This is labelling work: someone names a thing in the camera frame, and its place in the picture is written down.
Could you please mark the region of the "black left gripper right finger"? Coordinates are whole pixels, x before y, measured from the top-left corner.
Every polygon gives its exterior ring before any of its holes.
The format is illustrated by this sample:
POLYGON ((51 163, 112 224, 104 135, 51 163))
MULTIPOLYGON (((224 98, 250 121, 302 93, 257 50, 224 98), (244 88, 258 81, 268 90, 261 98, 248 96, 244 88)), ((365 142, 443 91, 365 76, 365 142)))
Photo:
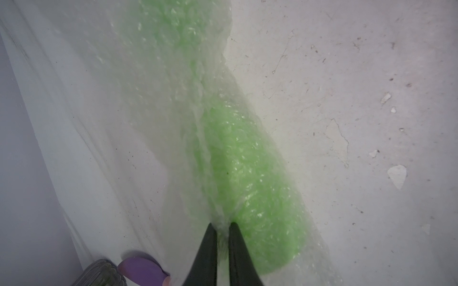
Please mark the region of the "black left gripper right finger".
POLYGON ((230 286, 263 286, 235 222, 229 227, 229 274, 230 286))

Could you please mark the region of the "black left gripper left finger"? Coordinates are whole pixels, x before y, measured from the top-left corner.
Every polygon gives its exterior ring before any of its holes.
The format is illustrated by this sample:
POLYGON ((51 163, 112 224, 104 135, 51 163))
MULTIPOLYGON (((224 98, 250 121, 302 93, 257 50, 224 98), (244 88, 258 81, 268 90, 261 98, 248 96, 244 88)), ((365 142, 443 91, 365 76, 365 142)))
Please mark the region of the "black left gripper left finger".
POLYGON ((217 258, 217 231, 209 224, 183 286, 216 286, 217 258))

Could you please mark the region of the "green plastic wine glass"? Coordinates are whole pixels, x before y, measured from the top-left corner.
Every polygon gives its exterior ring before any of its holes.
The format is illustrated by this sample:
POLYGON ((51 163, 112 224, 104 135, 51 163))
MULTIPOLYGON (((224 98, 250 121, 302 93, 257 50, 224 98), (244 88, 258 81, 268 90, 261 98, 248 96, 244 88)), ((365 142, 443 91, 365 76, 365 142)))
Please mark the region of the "green plastic wine glass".
POLYGON ((226 65, 230 26, 229 1, 137 1, 126 20, 138 69, 128 106, 191 224, 212 222, 225 251, 237 223, 257 272, 267 275, 303 251, 306 214, 226 65))

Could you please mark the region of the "clear bubble wrap sheet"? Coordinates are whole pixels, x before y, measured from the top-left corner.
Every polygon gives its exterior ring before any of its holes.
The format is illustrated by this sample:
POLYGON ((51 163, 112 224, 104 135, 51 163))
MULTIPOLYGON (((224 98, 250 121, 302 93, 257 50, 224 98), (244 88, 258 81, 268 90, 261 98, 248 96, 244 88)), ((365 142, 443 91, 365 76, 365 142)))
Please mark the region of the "clear bubble wrap sheet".
POLYGON ((2 1, 1 33, 84 263, 135 251, 180 286, 231 223, 266 286, 339 286, 224 50, 230 1, 2 1))

